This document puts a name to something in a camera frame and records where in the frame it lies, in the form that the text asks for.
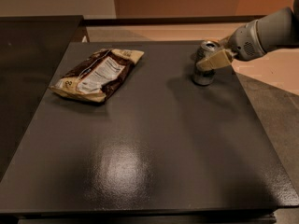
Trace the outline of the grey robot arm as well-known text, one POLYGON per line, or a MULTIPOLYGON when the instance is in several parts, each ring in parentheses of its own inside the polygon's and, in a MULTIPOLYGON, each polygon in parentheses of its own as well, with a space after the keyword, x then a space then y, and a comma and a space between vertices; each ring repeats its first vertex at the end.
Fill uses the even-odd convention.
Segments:
POLYGON ((213 51, 206 51, 195 67, 207 73, 229 66, 233 59, 251 61, 277 49, 294 49, 299 45, 299 0, 293 1, 293 8, 283 9, 251 21, 237 28, 231 35, 219 42, 204 41, 200 49, 216 45, 213 51))

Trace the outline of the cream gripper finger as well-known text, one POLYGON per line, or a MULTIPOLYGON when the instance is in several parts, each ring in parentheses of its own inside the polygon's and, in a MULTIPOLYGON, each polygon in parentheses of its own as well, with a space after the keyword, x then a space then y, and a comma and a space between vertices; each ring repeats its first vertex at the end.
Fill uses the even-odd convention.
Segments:
POLYGON ((234 59, 227 49, 205 52, 203 57, 195 64, 200 71, 211 71, 229 66, 234 59))
POLYGON ((230 39, 230 37, 229 37, 229 36, 226 36, 226 37, 220 39, 220 40, 218 41, 218 44, 219 44, 221 47, 225 47, 225 48, 226 48, 227 45, 228 45, 228 41, 229 41, 229 39, 230 39))

